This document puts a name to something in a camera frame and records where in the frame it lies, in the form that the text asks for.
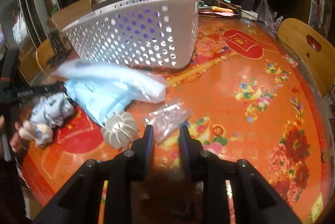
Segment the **person left hand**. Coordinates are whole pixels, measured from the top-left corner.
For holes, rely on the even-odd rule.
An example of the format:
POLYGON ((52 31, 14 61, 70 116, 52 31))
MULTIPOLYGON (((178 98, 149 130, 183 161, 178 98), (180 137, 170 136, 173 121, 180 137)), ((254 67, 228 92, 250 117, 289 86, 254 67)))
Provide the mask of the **person left hand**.
MULTIPOLYGON (((10 146, 12 148, 12 151, 14 153, 18 153, 21 148, 22 148, 22 139, 21 136, 18 133, 19 128, 22 125, 22 121, 19 118, 17 121, 15 121, 14 123, 14 129, 15 132, 12 133, 11 139, 10 139, 10 146)), ((1 129, 3 129, 5 127, 5 117, 4 115, 1 115, 1 129)))

